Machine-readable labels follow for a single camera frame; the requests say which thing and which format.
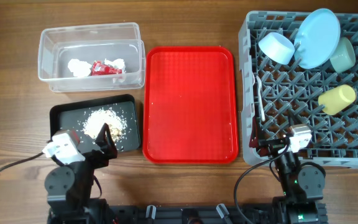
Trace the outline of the red snack wrapper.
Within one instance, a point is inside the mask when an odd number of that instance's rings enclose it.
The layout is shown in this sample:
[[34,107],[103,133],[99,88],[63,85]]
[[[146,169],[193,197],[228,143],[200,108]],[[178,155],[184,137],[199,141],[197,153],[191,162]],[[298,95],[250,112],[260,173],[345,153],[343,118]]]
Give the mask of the red snack wrapper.
[[101,61],[95,61],[91,67],[91,76],[122,74],[122,69],[106,65]]

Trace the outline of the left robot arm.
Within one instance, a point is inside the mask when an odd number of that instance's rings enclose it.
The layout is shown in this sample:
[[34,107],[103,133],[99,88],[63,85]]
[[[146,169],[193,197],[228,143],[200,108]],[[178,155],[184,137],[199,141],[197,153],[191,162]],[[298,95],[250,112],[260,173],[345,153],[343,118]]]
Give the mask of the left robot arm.
[[118,223],[117,216],[101,197],[92,198],[94,171],[117,157],[110,128],[104,123],[95,141],[98,150],[81,153],[79,137],[72,130],[57,131],[42,152],[59,166],[45,179],[48,223]]

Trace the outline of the light blue bowl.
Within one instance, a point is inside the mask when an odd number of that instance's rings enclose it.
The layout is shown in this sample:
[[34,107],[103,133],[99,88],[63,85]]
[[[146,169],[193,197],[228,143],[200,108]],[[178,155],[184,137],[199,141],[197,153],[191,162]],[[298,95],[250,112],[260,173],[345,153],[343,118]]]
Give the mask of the light blue bowl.
[[271,32],[258,43],[261,51],[271,60],[281,65],[288,65],[295,53],[293,43],[277,32]]

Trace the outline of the yellow cup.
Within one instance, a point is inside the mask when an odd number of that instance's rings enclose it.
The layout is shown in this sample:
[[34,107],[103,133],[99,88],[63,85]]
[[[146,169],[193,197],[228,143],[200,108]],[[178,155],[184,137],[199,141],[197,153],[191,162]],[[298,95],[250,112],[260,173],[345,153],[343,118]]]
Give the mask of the yellow cup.
[[324,106],[324,113],[335,115],[355,102],[356,98],[357,93],[353,87],[340,85],[321,94],[318,97],[318,104]]

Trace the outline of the red serving tray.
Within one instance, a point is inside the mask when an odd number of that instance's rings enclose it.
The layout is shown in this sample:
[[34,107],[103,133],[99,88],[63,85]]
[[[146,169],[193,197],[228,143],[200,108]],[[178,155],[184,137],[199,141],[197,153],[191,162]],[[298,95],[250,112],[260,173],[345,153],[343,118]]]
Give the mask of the red serving tray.
[[142,151],[155,164],[228,164],[239,153],[233,56],[224,47],[147,54]]

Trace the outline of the grey dishwasher rack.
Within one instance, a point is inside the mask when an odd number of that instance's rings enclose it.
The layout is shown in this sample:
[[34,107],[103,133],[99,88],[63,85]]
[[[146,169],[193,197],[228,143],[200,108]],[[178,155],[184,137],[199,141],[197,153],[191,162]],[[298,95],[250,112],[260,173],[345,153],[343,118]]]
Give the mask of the grey dishwasher rack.
[[[310,143],[300,151],[302,162],[358,169],[358,14],[337,15],[342,36],[350,40],[356,53],[356,64],[343,73],[336,73],[329,62],[309,70],[295,59],[280,65],[259,49],[259,41],[270,32],[293,40],[305,18],[304,12],[251,11],[238,33],[244,162],[254,165],[267,158],[249,147],[254,116],[264,139],[273,140],[287,133],[288,115],[293,114],[312,131]],[[260,120],[256,76],[262,81],[264,122]],[[318,104],[319,95],[345,84],[355,89],[355,102],[338,114],[325,114]]]

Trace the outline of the light blue plate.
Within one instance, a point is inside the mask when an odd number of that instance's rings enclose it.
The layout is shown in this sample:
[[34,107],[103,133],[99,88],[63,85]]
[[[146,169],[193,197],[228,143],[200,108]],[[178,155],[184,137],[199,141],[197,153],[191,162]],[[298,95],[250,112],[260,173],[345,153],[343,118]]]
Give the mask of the light blue plate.
[[329,9],[313,11],[301,23],[294,39],[295,60],[304,69],[324,64],[334,53],[341,36],[341,27],[336,15]]

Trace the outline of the black waste tray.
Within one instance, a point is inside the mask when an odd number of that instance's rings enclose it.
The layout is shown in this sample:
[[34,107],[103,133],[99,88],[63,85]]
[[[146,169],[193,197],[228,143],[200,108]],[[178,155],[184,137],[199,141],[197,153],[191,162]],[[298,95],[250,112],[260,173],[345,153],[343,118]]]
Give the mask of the black waste tray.
[[82,132],[83,123],[93,111],[110,108],[127,121],[126,134],[122,139],[114,141],[117,150],[128,152],[140,148],[141,140],[135,99],[128,94],[54,106],[50,110],[50,134],[54,135],[60,130],[73,130],[80,140],[78,146],[80,152],[98,150],[99,147],[94,142],[95,139]]

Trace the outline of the white plastic spoon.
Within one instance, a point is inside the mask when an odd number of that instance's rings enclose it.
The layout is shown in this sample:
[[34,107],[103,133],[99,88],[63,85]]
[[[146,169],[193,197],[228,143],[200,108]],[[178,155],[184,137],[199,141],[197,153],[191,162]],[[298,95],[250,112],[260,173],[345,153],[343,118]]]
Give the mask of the white plastic spoon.
[[255,80],[257,82],[257,93],[258,93],[258,95],[261,95],[262,94],[262,81],[259,78],[259,76],[256,76]]

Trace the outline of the white plastic fork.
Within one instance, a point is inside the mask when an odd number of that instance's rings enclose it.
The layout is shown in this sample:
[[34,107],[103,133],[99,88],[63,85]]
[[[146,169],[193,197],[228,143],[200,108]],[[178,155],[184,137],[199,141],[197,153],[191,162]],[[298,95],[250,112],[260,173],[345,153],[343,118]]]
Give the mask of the white plastic fork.
[[258,91],[258,102],[259,102],[260,120],[262,122],[264,122],[265,121],[265,112],[264,112],[264,107],[263,107],[263,102],[262,102],[262,92],[261,92],[261,90]]

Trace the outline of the clear plastic bin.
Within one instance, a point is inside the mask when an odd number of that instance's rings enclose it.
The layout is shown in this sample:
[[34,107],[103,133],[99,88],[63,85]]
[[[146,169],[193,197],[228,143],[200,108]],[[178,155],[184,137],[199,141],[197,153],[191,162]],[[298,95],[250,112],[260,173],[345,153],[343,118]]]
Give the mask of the clear plastic bin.
[[[71,59],[94,64],[122,58],[126,73],[74,77]],[[42,31],[38,77],[51,91],[105,91],[140,89],[145,83],[145,47],[135,22],[56,27]]]

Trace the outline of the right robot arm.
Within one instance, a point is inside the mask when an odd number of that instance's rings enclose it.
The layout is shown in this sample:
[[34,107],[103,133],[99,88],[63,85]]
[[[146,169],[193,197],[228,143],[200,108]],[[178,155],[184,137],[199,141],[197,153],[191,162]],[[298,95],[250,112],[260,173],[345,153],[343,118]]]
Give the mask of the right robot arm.
[[311,141],[308,125],[292,115],[286,136],[266,140],[256,119],[253,119],[251,146],[274,160],[269,169],[279,181],[283,195],[274,197],[270,204],[244,205],[242,211],[252,223],[318,223],[328,222],[323,199],[326,171],[314,162],[300,162],[298,151]]

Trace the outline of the white napkin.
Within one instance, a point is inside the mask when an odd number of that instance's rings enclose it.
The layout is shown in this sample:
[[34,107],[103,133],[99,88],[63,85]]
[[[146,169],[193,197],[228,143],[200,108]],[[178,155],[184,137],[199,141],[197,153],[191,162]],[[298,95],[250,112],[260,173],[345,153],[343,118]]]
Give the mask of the white napkin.
[[122,58],[118,58],[113,61],[104,59],[104,64],[109,67],[109,74],[126,73],[125,61]]
[[71,59],[68,63],[68,69],[74,77],[88,77],[91,74],[92,64],[78,59]]

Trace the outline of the rice and mushroom leftovers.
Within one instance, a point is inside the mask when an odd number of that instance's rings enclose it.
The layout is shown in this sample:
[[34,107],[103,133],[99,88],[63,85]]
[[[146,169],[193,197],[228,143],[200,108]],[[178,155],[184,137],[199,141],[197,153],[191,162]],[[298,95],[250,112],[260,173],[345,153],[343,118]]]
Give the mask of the rice and mushroom leftovers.
[[90,113],[83,123],[82,132],[90,138],[96,139],[104,124],[109,126],[113,141],[122,139],[126,134],[126,119],[123,116],[119,116],[111,108],[108,110],[99,109]]

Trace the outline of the mint green bowl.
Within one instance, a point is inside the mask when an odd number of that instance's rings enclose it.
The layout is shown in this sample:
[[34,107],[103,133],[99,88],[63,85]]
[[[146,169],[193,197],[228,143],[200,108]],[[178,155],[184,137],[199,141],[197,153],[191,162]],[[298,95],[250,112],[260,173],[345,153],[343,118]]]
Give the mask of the mint green bowl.
[[336,73],[342,73],[352,68],[356,63],[356,55],[350,40],[341,37],[334,53],[330,58],[331,65]]

